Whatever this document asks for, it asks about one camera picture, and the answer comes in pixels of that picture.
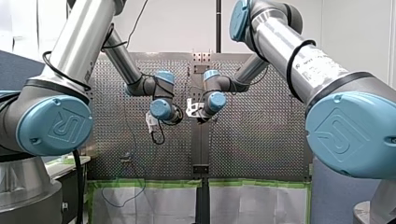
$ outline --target robotic arm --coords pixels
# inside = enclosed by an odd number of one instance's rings
[[[111,21],[124,4],[125,0],[77,1],[53,52],[45,53],[42,74],[27,80],[21,92],[0,92],[0,156],[59,156],[86,141],[92,115],[85,91],[101,49],[129,95],[152,96],[152,119],[181,122],[182,112],[172,104],[174,75],[142,74],[113,30]]]
[[[151,135],[153,136],[154,127],[161,125],[160,122],[166,125],[179,124],[183,120],[183,111],[173,104],[174,75],[168,71],[159,71],[154,76],[142,74],[124,46],[112,48],[121,42],[117,32],[110,29],[104,52],[122,76],[125,82],[125,92],[128,95],[152,96],[153,102],[146,114],[146,122]]]
[[[255,55],[234,78],[207,71],[206,118],[225,105],[223,91],[247,91],[269,63],[306,105],[308,144],[334,171],[361,178],[396,176],[396,92],[367,72],[349,72],[315,42],[301,37],[302,19],[289,5],[240,0],[230,25],[234,41]]]

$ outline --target white plastic sheet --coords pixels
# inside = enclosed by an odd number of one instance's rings
[[[211,187],[211,224],[305,224],[307,189]]]
[[[308,223],[309,184],[270,181],[267,186],[260,183],[256,186],[255,181],[245,182],[236,181],[234,186],[210,186],[211,224]],[[96,189],[92,197],[92,223],[194,223],[196,188],[147,188],[123,207],[115,207],[103,197],[105,195],[111,203],[121,206],[140,190],[114,186]]]
[[[141,188],[97,189],[93,194],[94,224],[191,224],[195,220],[196,189],[145,189],[122,207]]]

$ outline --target label sticker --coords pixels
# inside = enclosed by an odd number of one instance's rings
[[[320,49],[312,49],[311,54],[302,63],[295,63],[294,68],[311,84],[317,85],[347,72]]]

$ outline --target pegboard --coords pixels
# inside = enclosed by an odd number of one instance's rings
[[[186,107],[190,85],[190,54],[137,53],[137,66],[145,74],[169,70],[176,76],[174,103]],[[149,179],[191,178],[191,120],[163,126],[165,143],[152,143],[145,121],[151,97],[130,97],[112,63],[101,57],[94,69],[93,116],[95,156],[89,179],[145,177]],[[131,162],[120,162],[126,153]]]
[[[196,86],[191,82],[196,58],[189,53],[135,53],[134,57],[145,74],[158,70],[175,74],[175,103],[184,110],[191,86]],[[232,76],[248,57],[212,54],[201,63]],[[96,156],[89,179],[192,179],[195,119],[165,126],[166,142],[156,146],[145,122],[150,97],[127,96],[120,75],[106,57],[98,60],[92,83]],[[211,121],[210,131],[202,133],[209,136],[205,138],[209,141],[208,177],[306,180],[311,154],[304,146],[304,106],[291,97],[276,70],[270,67],[266,78],[248,92],[227,94],[227,101]],[[127,152],[134,155],[131,164],[120,162]]]
[[[246,59],[213,54],[211,66],[231,77]],[[228,93],[227,105],[212,123],[209,176],[308,178],[311,155],[304,142],[304,105],[291,96],[286,81],[273,66],[257,78],[262,76],[263,81],[247,92],[236,96]]]

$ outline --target white bracket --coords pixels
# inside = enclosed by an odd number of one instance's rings
[[[189,118],[201,118],[201,119],[208,119],[208,116],[205,116],[201,113],[201,111],[204,109],[204,104],[205,103],[192,103],[192,99],[188,98],[187,99],[187,109],[186,109],[186,114],[189,116]]]
[[[146,123],[148,125],[149,133],[152,133],[156,127],[159,127],[158,120],[152,117],[149,112],[146,113]]]

